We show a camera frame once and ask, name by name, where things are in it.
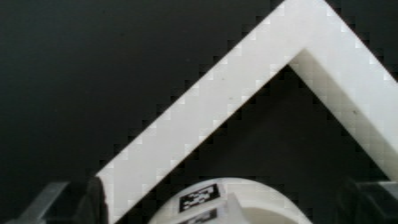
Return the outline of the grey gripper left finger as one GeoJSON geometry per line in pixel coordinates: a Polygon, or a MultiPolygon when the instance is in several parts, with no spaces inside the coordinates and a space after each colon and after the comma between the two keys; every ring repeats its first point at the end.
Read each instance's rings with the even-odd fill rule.
{"type": "Polygon", "coordinates": [[[99,178],[49,182],[10,224],[109,224],[99,178]]]}

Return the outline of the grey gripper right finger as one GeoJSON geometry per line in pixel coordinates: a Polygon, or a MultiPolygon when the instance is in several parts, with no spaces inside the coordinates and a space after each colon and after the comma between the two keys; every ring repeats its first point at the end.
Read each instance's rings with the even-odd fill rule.
{"type": "Polygon", "coordinates": [[[398,224],[398,182],[346,181],[339,191],[339,224],[398,224]]]}

